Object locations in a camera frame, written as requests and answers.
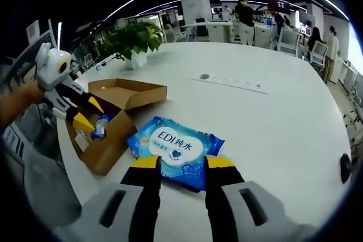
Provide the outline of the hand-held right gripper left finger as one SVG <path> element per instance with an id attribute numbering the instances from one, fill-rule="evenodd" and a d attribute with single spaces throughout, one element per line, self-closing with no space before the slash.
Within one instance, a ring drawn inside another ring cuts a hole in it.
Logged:
<path id="1" fill-rule="evenodd" d="M 54 234 L 60 241 L 153 241 L 160 188 L 161 157 L 138 159 L 120 183 L 98 191 L 77 220 Z"/>

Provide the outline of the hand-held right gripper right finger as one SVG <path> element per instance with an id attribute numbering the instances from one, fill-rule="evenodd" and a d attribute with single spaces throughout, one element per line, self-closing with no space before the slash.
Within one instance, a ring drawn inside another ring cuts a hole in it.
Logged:
<path id="1" fill-rule="evenodd" d="M 213 241 L 308 241 L 316 232 L 285 213 L 284 204 L 253 181 L 245 181 L 223 156 L 205 157 L 205 206 Z"/>

